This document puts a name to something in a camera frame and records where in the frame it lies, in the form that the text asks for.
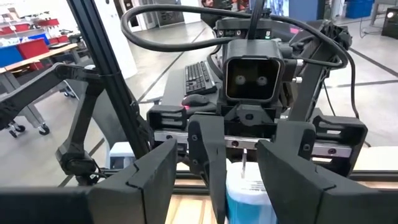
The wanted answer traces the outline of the black computer keyboard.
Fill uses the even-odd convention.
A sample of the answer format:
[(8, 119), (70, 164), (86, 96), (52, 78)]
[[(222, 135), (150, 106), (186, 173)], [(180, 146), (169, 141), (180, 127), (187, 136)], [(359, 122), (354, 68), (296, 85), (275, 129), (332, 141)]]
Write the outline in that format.
[(216, 93), (217, 86), (205, 61), (187, 65), (184, 69), (185, 96)]

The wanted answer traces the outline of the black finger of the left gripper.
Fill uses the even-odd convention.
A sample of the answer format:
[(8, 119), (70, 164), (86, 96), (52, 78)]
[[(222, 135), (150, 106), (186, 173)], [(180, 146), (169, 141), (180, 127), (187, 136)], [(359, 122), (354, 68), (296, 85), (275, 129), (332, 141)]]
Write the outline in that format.
[(226, 143), (224, 119), (194, 114), (188, 124), (190, 172), (202, 178), (210, 192), (217, 224), (224, 224), (226, 209)]
[(303, 121), (279, 121), (275, 143), (283, 150), (310, 160), (316, 140), (316, 130), (312, 123)]

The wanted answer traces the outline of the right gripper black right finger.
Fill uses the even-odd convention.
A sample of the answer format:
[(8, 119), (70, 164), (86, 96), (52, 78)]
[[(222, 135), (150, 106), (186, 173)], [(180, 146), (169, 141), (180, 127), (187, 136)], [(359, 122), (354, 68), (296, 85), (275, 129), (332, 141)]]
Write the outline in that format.
[(398, 190), (361, 185), (273, 142), (259, 141), (257, 161), (280, 224), (398, 224)]

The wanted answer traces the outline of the blue USB wall charger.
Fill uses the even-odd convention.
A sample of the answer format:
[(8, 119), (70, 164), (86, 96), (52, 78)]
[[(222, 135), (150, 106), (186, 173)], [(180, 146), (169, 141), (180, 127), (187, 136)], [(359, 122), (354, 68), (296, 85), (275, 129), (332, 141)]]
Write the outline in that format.
[(227, 165), (226, 199), (229, 224), (277, 224), (277, 217), (264, 187), (257, 162), (242, 160)]

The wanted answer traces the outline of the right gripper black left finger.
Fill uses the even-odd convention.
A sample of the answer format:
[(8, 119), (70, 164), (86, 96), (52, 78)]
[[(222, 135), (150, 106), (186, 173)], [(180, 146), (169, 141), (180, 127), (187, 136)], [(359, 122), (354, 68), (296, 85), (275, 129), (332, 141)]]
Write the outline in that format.
[(175, 183), (177, 141), (163, 142), (88, 194), (92, 224), (164, 224)]

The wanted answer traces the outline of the black computer mouse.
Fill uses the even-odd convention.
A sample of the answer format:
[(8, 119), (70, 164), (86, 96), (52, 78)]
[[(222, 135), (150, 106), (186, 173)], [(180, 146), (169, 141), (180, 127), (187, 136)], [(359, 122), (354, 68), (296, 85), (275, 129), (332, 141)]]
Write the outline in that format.
[(197, 106), (205, 106), (209, 103), (209, 99), (204, 96), (204, 95), (199, 95), (199, 94), (192, 94), (186, 96), (182, 102), (182, 106), (188, 106), (188, 107), (197, 107)]

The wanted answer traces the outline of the red storage bin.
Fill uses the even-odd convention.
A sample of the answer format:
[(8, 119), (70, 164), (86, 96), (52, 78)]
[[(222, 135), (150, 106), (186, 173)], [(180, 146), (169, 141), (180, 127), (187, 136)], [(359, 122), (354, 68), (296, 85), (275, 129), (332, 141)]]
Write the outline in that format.
[(43, 38), (23, 42), (17, 44), (16, 47), (24, 60), (49, 52)]

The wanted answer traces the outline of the blue storage bin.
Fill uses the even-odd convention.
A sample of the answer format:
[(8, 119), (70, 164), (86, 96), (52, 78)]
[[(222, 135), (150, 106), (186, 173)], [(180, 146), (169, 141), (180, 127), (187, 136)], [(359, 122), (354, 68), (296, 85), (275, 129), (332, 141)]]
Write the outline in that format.
[(371, 15), (374, 0), (347, 0), (345, 17), (358, 19)]
[(22, 55), (16, 45), (0, 47), (0, 67), (6, 67), (22, 60)]

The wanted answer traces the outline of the dark grey computer desk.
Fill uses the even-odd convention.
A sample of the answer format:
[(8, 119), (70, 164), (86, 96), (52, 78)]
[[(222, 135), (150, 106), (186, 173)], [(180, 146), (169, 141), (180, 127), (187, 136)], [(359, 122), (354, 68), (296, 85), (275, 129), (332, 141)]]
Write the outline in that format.
[[(182, 100), (186, 97), (185, 84), (184, 84), (185, 82), (184, 69), (185, 67), (169, 72), (169, 76), (164, 90), (164, 95), (161, 101), (163, 105), (181, 106)], [(215, 75), (215, 73), (212, 70), (211, 74), (213, 75), (213, 79), (216, 83), (217, 91), (216, 93), (207, 94), (204, 96), (206, 96), (211, 102), (215, 103), (218, 97), (218, 90), (221, 88), (222, 81)]]

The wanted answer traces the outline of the wooden workbench with casters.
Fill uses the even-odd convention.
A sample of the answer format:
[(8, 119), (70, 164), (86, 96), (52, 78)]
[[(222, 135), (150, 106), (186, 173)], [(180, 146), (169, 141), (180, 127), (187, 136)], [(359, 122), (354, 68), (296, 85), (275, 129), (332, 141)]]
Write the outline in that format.
[[(79, 56), (77, 52), (78, 45), (77, 44), (68, 44), (63, 47), (49, 50), (48, 52), (44, 54), (37, 55), (32, 58), (28, 58), (25, 60), (22, 60), (20, 62), (16, 62), (10, 65), (7, 65), (5, 67), (0, 67), (0, 84), (2, 84), (7, 93), (12, 92), (16, 88), (20, 87), (20, 83), (17, 81), (15, 76), (11, 73), (11, 70), (22, 67), (25, 65), (28, 65), (30, 63), (38, 62), (39, 60), (42, 60), (44, 58), (50, 58), (54, 55), (64, 53), (64, 52), (70, 52), (73, 61), (76, 63), (81, 62), (81, 57)], [(38, 132), (41, 135), (48, 135), (50, 133), (49, 127), (46, 125), (45, 120), (43, 119), (42, 115), (39, 113), (37, 108), (33, 103), (29, 104), (26, 106), (21, 112), (21, 116), (24, 116), (26, 120), (35, 128), (38, 130)]]

